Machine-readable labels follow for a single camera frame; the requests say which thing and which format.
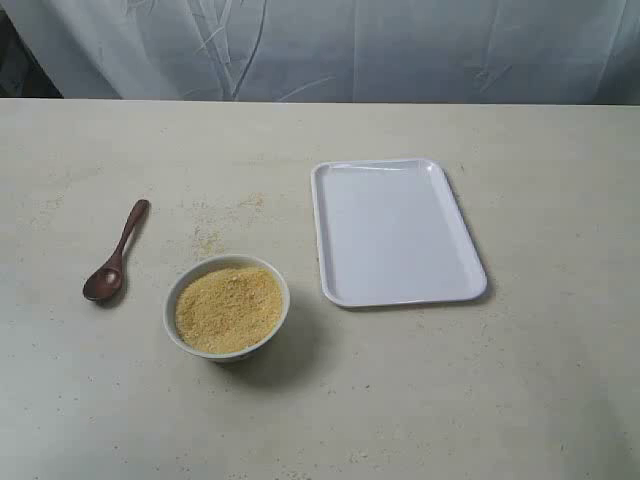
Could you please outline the white plastic tray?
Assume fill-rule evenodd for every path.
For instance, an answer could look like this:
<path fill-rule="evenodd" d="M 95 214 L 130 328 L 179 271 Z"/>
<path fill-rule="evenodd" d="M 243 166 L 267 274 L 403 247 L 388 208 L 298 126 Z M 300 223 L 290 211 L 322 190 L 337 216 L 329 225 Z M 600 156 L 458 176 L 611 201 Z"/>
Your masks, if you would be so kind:
<path fill-rule="evenodd" d="M 344 308 L 471 301 L 488 279 L 444 170 L 417 159 L 311 173 L 321 286 Z"/>

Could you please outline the brown wooden spoon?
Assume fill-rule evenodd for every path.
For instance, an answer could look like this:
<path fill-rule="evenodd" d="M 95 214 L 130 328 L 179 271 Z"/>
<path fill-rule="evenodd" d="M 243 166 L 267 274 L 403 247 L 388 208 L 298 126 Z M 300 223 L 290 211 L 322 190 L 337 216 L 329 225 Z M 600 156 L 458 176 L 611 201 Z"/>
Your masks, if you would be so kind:
<path fill-rule="evenodd" d="M 146 199 L 140 199 L 134 204 L 113 253 L 86 280 L 83 286 L 82 293 L 87 300 L 108 301 L 121 290 L 125 278 L 124 249 L 137 224 L 147 213 L 149 206 L 150 202 Z"/>

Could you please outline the white backdrop curtain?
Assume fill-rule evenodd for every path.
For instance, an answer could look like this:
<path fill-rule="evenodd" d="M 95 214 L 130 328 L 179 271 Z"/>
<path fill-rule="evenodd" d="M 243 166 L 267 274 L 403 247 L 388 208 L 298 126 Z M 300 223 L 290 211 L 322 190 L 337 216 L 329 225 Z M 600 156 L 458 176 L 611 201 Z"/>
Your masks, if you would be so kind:
<path fill-rule="evenodd" d="M 67 98 L 619 104 L 635 1 L 5 1 Z"/>

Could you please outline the yellowish-brown grains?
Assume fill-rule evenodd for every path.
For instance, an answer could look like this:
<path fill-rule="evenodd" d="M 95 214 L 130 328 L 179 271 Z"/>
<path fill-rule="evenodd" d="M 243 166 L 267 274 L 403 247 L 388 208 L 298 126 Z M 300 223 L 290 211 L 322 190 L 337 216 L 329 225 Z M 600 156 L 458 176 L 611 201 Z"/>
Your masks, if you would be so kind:
<path fill-rule="evenodd" d="M 181 292 L 175 324 L 181 339 L 192 348 L 227 354 L 262 341 L 281 313 L 281 290 L 270 271 L 225 268 L 194 280 Z"/>

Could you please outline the white ceramic bowl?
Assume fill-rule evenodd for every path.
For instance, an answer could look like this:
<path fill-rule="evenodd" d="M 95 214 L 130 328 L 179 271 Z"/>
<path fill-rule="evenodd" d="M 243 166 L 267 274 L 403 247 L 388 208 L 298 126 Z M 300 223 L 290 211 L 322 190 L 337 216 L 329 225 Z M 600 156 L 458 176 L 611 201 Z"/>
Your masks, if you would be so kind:
<path fill-rule="evenodd" d="M 291 295 L 268 262 L 240 254 L 206 259 L 176 281 L 164 307 L 169 337 L 217 363 L 243 360 L 284 324 Z"/>

